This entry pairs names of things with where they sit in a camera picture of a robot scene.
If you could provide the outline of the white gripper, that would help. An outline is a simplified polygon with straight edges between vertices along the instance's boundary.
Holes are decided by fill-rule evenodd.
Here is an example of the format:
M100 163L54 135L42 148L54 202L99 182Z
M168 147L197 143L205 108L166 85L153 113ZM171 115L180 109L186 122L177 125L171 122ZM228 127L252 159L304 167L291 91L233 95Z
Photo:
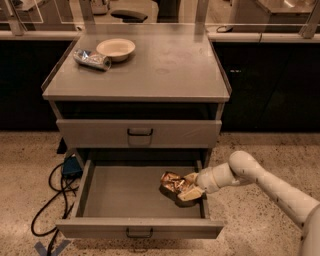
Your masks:
M198 174L196 172L189 173L185 175L184 178L190 183L196 182L197 186L191 186L182 191L178 195L181 201L192 201L200 198L204 192L212 194L219 190L212 167L202 169Z

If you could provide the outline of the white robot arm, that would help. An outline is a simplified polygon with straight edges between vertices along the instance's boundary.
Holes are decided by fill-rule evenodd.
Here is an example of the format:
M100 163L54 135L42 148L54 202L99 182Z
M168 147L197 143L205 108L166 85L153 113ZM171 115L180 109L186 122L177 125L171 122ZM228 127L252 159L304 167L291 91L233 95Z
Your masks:
M178 194L182 201L227 186L255 183L301 229L298 256L320 256L320 202L265 170L249 153L235 151L227 163L191 173L186 179L191 185Z

